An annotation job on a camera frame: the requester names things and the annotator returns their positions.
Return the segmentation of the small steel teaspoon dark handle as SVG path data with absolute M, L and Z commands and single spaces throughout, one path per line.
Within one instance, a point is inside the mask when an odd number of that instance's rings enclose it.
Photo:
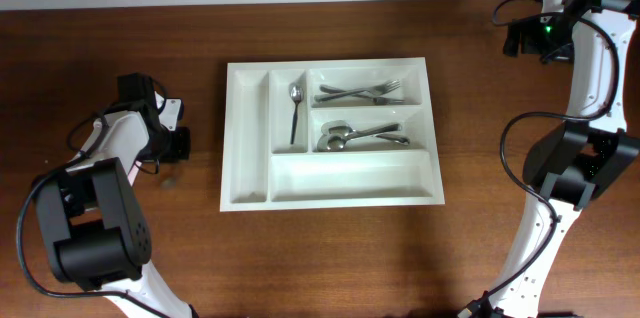
M 164 178 L 161 182 L 160 182 L 160 187 L 162 189 L 173 189 L 176 186 L 176 182 L 177 179 L 173 176 L 169 176 Z

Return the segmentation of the small steel teaspoon silver handle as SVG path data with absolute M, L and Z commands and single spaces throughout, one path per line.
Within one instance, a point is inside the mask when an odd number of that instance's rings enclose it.
M 289 140 L 289 143 L 291 145 L 293 145 L 295 142 L 297 124 L 298 124 L 299 105 L 303 102 L 304 95 L 305 95 L 304 88 L 301 83 L 293 83 L 291 85 L 289 90 L 289 97 L 291 98 L 294 104 L 292 122 L 291 122 L 291 133 L 290 133 L 290 140 Z

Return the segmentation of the large steel spoon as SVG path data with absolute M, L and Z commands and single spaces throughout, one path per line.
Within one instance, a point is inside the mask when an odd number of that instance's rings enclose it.
M 361 131 L 352 129 L 349 125 L 331 127 L 327 134 L 323 134 L 317 143 L 320 152 L 338 152 L 346 148 L 349 141 L 383 133 L 399 131 L 401 125 L 392 123 Z
M 321 132 L 325 135 L 339 134 L 347 138 L 374 137 L 387 140 L 393 143 L 408 146 L 410 139 L 407 136 L 398 134 L 402 125 L 400 123 L 389 123 L 374 127 L 373 133 L 367 130 L 355 130 L 346 121 L 335 120 L 326 122 L 321 126 Z

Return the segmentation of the steel fork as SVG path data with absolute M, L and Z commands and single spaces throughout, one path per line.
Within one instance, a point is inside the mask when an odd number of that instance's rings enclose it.
M 317 103 L 323 103 L 323 102 L 328 102 L 335 99 L 354 96 L 356 94 L 365 94 L 367 97 L 369 96 L 381 97 L 399 88 L 400 86 L 401 86 L 400 80 L 390 80 L 385 83 L 370 86 L 370 87 L 351 89 L 351 90 L 346 90 L 338 93 L 318 94 L 314 96 L 314 101 Z
M 319 89 L 324 93 L 341 93 L 342 89 L 332 87 L 329 85 L 321 84 Z M 364 99 L 371 101 L 374 105 L 388 105 L 388 104 L 404 104 L 403 99 L 386 98 L 386 97 L 374 97 L 368 93 L 357 93 L 353 95 L 354 98 Z

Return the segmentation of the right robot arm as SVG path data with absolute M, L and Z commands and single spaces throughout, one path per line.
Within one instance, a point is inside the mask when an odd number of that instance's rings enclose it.
M 573 65 L 568 108 L 529 150 L 523 173 L 506 173 L 526 193 L 524 213 L 497 281 L 462 317 L 537 317 L 543 286 L 564 237 L 639 155 L 623 107 L 626 56 L 639 0 L 533 0 L 540 13 L 501 22 L 503 52 Z

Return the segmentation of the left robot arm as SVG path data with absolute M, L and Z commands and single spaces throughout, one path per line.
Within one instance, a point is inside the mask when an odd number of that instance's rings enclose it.
M 36 178 L 24 203 L 35 209 L 53 276 L 78 291 L 55 292 L 33 277 L 24 212 L 16 224 L 19 264 L 45 296 L 105 298 L 128 317 L 193 317 L 193 306 L 171 291 L 151 260 L 150 228 L 133 189 L 139 173 L 188 160 L 190 131 L 179 124 L 184 106 L 142 73 L 118 77 L 117 88 L 117 99 L 87 118 L 92 132 L 73 159 Z

